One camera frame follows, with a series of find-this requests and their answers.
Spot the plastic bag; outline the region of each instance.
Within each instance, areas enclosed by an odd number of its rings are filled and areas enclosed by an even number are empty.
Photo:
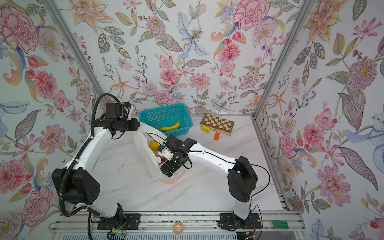
[[[151,134],[151,137],[161,144],[164,141],[163,139],[167,137],[161,131],[143,122],[140,123],[140,126],[137,131],[134,131],[133,141],[135,142],[137,154],[141,162],[144,164],[145,169],[148,171],[149,174],[151,174],[153,178],[162,180],[164,183],[172,184],[176,182],[184,173],[185,168],[180,167],[175,173],[173,173],[172,177],[168,177],[163,174],[160,170],[161,165],[159,165],[158,157],[155,156],[153,151],[148,146],[148,138],[145,136],[148,135],[147,132],[154,133]]]

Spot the yellow sponge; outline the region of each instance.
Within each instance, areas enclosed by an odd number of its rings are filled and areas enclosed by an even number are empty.
[[[203,130],[204,132],[209,132],[209,131],[211,131],[211,128],[210,128],[210,127],[207,127],[207,126],[203,126],[203,127],[201,128],[201,130]]]

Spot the yellow fruit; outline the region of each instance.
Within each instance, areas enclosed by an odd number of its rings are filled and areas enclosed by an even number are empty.
[[[158,144],[155,141],[152,141],[152,142],[149,143],[149,147],[152,148],[156,152],[157,152],[157,149],[159,148],[159,146],[160,146],[160,144]]]
[[[161,127],[160,130],[163,132],[167,132],[167,131],[178,129],[179,127],[180,127],[180,123],[179,123],[179,121],[177,121],[177,123],[175,125],[173,125],[172,127]]]

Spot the wall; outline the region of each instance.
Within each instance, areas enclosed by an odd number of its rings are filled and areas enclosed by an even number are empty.
[[[314,240],[384,239],[383,8],[316,1],[257,118]]]
[[[55,1],[104,92],[136,112],[251,113],[299,0]]]
[[[95,94],[39,1],[0,1],[0,239],[47,239]]]

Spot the white marble tabletop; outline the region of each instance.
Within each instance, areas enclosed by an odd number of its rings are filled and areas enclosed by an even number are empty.
[[[256,132],[249,116],[229,116],[235,122],[231,136],[201,130],[201,116],[192,116],[193,127],[187,134],[203,146],[229,157],[246,157],[250,163],[266,169]],[[268,183],[265,170],[253,167],[259,180],[254,192]],[[100,183],[101,192],[120,203],[124,211],[231,211],[234,198],[229,193],[227,177],[202,164],[195,163],[174,184],[167,185],[152,178],[136,155],[133,132],[126,132],[119,140],[111,140],[105,146],[95,166],[93,176]],[[258,204],[261,210],[282,210],[281,203],[271,180],[270,185],[256,195],[252,208]]]

